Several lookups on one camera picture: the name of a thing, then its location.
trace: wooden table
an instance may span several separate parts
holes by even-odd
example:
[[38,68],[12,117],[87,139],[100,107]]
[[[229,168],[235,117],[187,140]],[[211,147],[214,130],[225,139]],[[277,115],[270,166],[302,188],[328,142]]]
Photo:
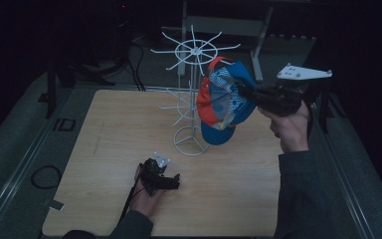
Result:
[[110,234],[118,222],[138,164],[153,152],[171,159],[165,176],[180,173],[155,215],[153,236],[272,236],[277,222],[280,143],[258,111],[227,143],[198,156],[173,145],[177,100],[166,92],[96,92],[43,225],[47,236],[73,229]]

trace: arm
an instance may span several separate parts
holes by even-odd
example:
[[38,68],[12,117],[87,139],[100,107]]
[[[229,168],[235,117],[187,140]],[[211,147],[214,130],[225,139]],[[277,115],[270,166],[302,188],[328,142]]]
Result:
[[144,214],[129,210],[110,234],[110,239],[150,238],[153,223]]
[[311,151],[279,156],[281,191],[279,194],[278,238],[335,238],[331,221],[332,200],[321,186]]
[[153,223],[150,217],[153,214],[158,201],[164,194],[165,190],[157,190],[153,196],[148,195],[143,190],[144,185],[138,179],[133,192],[133,197],[129,203],[129,211],[125,217],[119,222],[110,234],[110,239],[144,239],[150,238],[153,229]]
[[259,111],[272,120],[271,130],[281,139],[284,151],[279,155],[281,191],[274,238],[335,238],[332,200],[320,183],[317,155],[308,148],[306,104],[302,102],[294,115],[285,118]]

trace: black cable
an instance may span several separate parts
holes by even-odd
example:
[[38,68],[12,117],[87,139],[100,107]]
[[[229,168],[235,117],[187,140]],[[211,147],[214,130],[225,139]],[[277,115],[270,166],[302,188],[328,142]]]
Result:
[[141,52],[141,55],[140,55],[140,57],[138,59],[138,63],[137,63],[136,69],[134,69],[134,67],[132,66],[132,63],[128,59],[129,65],[130,65],[131,70],[132,70],[132,77],[133,77],[133,79],[135,81],[135,84],[137,85],[138,90],[145,92],[145,86],[142,83],[141,79],[139,78],[139,74],[138,74],[138,69],[139,69],[139,66],[141,64],[141,60],[142,60],[142,58],[144,56],[144,51],[142,50],[142,48],[140,46],[138,46],[137,44],[135,44],[133,42],[131,42],[131,46],[138,48],[140,50],[140,52]]
[[133,198],[138,192],[140,192],[140,191],[142,190],[142,189],[140,189],[137,193],[132,194],[132,193],[134,193],[134,191],[135,191],[135,187],[136,187],[136,185],[137,185],[137,183],[138,183],[139,177],[141,176],[141,172],[142,172],[142,170],[143,170],[143,165],[142,165],[142,163],[140,163],[138,166],[139,166],[139,172],[138,172],[138,175],[137,175],[137,177],[135,178],[134,185],[131,187],[131,190],[129,190],[128,197],[126,198],[125,204],[123,205],[122,213],[120,214],[120,218],[119,218],[119,221],[117,222],[117,224],[119,224],[120,221],[122,221],[123,217],[125,217],[126,211],[128,210],[128,207],[129,207],[129,202],[131,202],[132,198]]
[[[52,168],[54,169],[57,173],[58,173],[58,183],[55,184],[55,185],[51,185],[51,186],[42,186],[42,185],[39,185],[37,182],[36,182],[36,175],[41,172],[42,170],[44,169],[47,169],[47,168]],[[30,181],[31,183],[33,184],[33,186],[37,187],[37,188],[40,188],[40,189],[52,189],[52,188],[57,188],[60,184],[62,180],[62,174],[60,172],[60,170],[53,166],[53,165],[45,165],[45,166],[42,166],[40,167],[39,169],[37,169],[36,171],[33,172],[32,176],[30,177]]]

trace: person's right hand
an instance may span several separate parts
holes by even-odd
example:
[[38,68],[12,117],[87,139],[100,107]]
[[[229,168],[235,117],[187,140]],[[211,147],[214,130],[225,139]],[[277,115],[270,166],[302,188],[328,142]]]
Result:
[[259,112],[272,120],[271,130],[275,136],[281,139],[281,147],[284,152],[308,150],[306,131],[309,111],[304,102],[294,115],[287,117],[278,117],[260,107]]

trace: dark sleeve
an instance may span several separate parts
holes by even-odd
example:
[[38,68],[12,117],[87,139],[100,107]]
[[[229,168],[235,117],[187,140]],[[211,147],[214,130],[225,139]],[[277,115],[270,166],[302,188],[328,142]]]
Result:
[[110,239],[142,239],[150,238],[153,223],[138,211],[130,210],[114,228]]
[[335,238],[331,222],[332,200],[321,186],[311,151],[281,154],[281,191],[275,239]]

